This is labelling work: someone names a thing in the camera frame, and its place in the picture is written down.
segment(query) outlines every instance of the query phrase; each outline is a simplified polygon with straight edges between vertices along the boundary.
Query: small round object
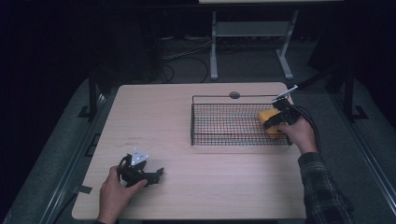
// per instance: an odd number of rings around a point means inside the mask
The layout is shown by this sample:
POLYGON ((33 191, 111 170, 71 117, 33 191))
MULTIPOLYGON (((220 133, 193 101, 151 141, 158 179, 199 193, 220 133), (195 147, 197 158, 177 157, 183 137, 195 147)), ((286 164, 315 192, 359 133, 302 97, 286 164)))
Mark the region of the small round object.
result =
POLYGON ((238 99, 239 97, 241 97, 241 94, 239 94, 239 92, 237 91, 232 91, 230 92, 229 96, 231 99, 238 99))

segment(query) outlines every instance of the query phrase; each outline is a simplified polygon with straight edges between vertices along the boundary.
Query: plaid shirt sleeve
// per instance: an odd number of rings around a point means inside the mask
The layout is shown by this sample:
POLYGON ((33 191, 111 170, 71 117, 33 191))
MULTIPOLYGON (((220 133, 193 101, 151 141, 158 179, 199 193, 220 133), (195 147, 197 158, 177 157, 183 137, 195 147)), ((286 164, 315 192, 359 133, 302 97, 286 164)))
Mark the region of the plaid shirt sleeve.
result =
POLYGON ((318 153, 305 153, 299 160, 304 184, 305 223, 355 223, 351 202, 332 180, 318 153))

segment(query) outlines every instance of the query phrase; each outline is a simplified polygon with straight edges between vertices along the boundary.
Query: wrist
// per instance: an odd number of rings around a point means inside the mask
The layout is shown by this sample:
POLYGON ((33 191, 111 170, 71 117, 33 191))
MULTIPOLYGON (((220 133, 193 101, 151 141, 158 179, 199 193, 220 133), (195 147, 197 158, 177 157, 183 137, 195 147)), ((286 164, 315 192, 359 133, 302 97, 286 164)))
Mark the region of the wrist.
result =
POLYGON ((305 154, 307 152, 317 152, 318 148, 315 145, 305 145, 305 146, 297 146, 300 149, 301 154, 305 154))
POLYGON ((99 214, 99 216, 97 217, 96 221, 101 222, 101 223, 105 223, 105 224, 113 224, 115 223, 117 220, 116 217, 113 216, 105 216, 102 214, 99 214))

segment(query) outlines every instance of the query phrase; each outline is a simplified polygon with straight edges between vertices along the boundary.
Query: wire basket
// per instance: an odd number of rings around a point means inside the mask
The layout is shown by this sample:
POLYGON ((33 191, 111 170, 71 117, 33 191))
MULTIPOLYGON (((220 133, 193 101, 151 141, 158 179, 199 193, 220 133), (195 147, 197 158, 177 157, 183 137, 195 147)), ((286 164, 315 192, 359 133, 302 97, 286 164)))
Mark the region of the wire basket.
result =
MULTIPOLYGON (((194 98, 197 97, 214 98, 230 96, 192 96, 192 145, 291 145, 291 141, 284 133, 266 133, 263 124, 258 119, 259 112, 273 108, 272 104, 196 104, 194 102, 194 98)), ((241 97, 267 96, 249 95, 241 97)))

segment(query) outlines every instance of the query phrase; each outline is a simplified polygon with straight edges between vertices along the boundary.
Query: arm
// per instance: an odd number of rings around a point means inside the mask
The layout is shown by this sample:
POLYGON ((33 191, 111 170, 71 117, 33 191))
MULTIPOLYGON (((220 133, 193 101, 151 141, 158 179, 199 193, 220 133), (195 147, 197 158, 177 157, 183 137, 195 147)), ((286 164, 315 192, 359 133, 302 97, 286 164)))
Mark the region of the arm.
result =
POLYGON ((137 184, 125 188, 117 177, 117 166, 111 167, 110 173, 100 189, 99 216, 95 223, 115 223, 132 197, 147 182, 147 180, 141 180, 137 184))
POLYGON ((298 162, 304 184, 305 223, 354 223, 352 204, 332 179, 318 153, 310 124, 300 117, 293 125, 277 125, 300 149, 298 162))

